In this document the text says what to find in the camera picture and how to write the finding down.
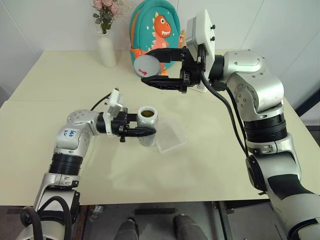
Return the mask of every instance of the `teal backpack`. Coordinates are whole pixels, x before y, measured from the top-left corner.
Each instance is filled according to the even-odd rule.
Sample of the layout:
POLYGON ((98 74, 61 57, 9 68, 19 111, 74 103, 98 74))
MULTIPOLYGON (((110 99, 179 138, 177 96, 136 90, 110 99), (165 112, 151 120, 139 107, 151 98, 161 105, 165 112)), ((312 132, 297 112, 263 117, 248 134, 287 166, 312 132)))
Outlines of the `teal backpack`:
MULTIPOLYGON (((130 20, 131 60, 153 49, 180 48, 180 22, 174 6, 166 0, 145 0, 134 10, 130 20)), ((165 72, 173 62, 162 63, 165 72)))

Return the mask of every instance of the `white vase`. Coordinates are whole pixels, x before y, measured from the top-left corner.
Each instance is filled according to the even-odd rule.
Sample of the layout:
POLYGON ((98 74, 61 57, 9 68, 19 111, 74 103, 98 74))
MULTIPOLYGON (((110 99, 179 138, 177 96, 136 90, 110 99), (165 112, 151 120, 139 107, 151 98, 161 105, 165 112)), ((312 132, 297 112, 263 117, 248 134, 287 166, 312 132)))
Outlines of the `white vase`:
POLYGON ((101 62, 108 68, 117 65, 117 58, 114 45, 107 34, 99 34, 97 39, 97 52, 101 62))

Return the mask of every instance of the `floor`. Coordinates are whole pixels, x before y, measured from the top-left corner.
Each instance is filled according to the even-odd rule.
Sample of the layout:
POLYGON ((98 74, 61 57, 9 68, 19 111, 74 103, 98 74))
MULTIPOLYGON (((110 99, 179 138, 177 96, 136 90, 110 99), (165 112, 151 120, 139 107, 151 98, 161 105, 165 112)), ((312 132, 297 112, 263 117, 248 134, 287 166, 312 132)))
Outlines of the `floor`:
MULTIPOLYGON (((103 212, 93 221, 87 222, 84 240, 112 240, 122 223, 134 217, 140 232, 140 240, 175 240, 172 227, 173 217, 184 213, 202 229, 208 240, 223 240, 217 234, 211 202, 175 202, 149 204, 104 205, 103 212), (175 208, 171 214, 136 215, 141 208, 175 208)), ((233 240, 284 240, 286 235, 280 227, 269 203, 234 209, 228 214, 233 240)))
POLYGON ((306 126, 306 128, 320 147, 320 126, 306 126))

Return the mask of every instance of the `orange dinosaur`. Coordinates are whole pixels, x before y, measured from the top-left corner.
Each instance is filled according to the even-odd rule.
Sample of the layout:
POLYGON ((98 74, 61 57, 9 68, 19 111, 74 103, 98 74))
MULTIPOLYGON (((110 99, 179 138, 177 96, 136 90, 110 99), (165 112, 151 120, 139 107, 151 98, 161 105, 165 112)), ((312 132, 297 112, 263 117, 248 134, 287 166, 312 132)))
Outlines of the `orange dinosaur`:
POLYGON ((170 24, 163 15, 159 15, 157 12, 155 12, 155 18, 152 18, 152 22, 152 29, 155 30, 152 35, 155 37, 155 40, 152 41, 153 44, 151 45, 151 49, 167 48, 169 43, 165 38, 171 35, 170 24))

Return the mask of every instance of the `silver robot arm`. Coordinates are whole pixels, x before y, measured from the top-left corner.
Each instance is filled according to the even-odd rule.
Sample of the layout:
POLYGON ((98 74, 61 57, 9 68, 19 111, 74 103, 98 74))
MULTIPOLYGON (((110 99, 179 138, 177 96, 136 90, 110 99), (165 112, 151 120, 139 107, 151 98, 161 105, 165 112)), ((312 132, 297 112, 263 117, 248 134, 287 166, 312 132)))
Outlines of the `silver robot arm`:
POLYGON ((298 157, 286 129, 281 81, 268 70, 265 58, 253 51, 229 51, 224 59, 215 59, 213 69, 220 65, 223 71, 211 72, 209 78, 226 83, 236 101, 252 153, 246 158, 252 185, 268 195, 288 239, 319 239, 320 196, 300 183, 298 157))
POLYGON ((128 114, 123 102, 124 96, 114 89, 104 112, 80 109, 69 114, 66 125, 57 134, 52 162, 43 176, 33 210, 26 207, 25 212, 22 211, 25 228, 17 240, 71 239, 71 225, 80 206, 80 193, 75 188, 80 182, 80 166, 92 136, 107 134, 125 142, 125 137, 144 137, 156 132, 148 127, 130 128, 130 122, 137 121, 137 114, 128 114), (36 237, 35 232, 43 238, 36 237))
POLYGON ((241 142, 231 106, 218 93, 227 90, 239 121, 244 123, 247 148, 243 146, 243 150, 252 185, 268 195, 288 239, 320 239, 320 196, 300 183, 298 157, 292 135, 286 129, 281 81, 268 70, 265 58, 253 51, 229 51, 213 57, 214 29, 207 11, 198 13, 187 25, 187 48, 154 49, 147 53, 160 63, 181 61, 180 78, 153 75, 141 81, 182 93, 188 87, 205 86, 227 107, 241 142))

